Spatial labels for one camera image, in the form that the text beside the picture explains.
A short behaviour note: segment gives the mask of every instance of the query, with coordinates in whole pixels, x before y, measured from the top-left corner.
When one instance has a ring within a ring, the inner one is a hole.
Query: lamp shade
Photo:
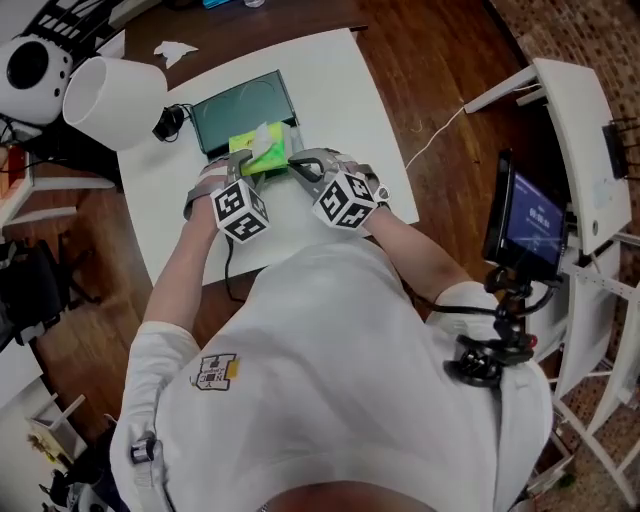
[[[152,134],[167,99],[167,79],[155,66],[94,57],[71,77],[64,120],[109,149],[132,148]]]

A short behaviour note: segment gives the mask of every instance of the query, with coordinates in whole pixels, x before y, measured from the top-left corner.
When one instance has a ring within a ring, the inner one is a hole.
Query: white tissue
[[[264,155],[271,149],[271,146],[273,146],[274,143],[275,141],[269,132],[267,123],[262,123],[258,128],[256,128],[256,136],[253,138],[253,144],[251,145],[252,157],[246,165],[255,162],[258,158]]]
[[[154,50],[155,55],[164,55],[167,58],[167,69],[178,62],[189,52],[198,51],[194,46],[174,41],[162,41],[162,44]]]

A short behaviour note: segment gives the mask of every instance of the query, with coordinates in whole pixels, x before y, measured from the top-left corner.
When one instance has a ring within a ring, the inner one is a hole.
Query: fiducial marker cube
[[[218,229],[239,244],[248,242],[271,226],[264,201],[244,180],[211,196]]]
[[[313,204],[313,213],[325,224],[340,229],[358,229],[376,209],[364,177],[338,171]]]

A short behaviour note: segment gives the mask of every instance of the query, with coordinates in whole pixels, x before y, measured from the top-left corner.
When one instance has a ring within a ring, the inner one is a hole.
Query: logo patch
[[[227,391],[238,374],[237,354],[206,356],[200,361],[200,372],[191,384],[202,391]]]

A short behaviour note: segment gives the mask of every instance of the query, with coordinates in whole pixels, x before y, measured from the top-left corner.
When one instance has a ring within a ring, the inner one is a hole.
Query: white table
[[[366,63],[349,30],[316,34],[245,55],[169,92],[167,105],[196,104],[231,87],[280,70],[296,111],[306,148],[331,147],[370,164],[392,193],[391,207],[405,222],[418,213],[389,119]],[[163,144],[153,135],[119,152],[129,213],[142,257],[155,283],[184,225],[187,192],[207,159],[190,123],[178,140]],[[282,261],[313,244],[353,234],[326,227],[311,213],[311,199],[286,176],[262,192],[271,229],[236,245],[231,275]],[[227,245],[215,240],[204,284],[223,279]]]
[[[533,59],[529,67],[469,102],[465,110],[476,112],[536,79],[541,88],[518,104],[546,96],[578,219],[579,248],[591,254],[631,221],[629,187],[625,180],[614,179],[602,133],[612,120],[611,111],[593,69]]]

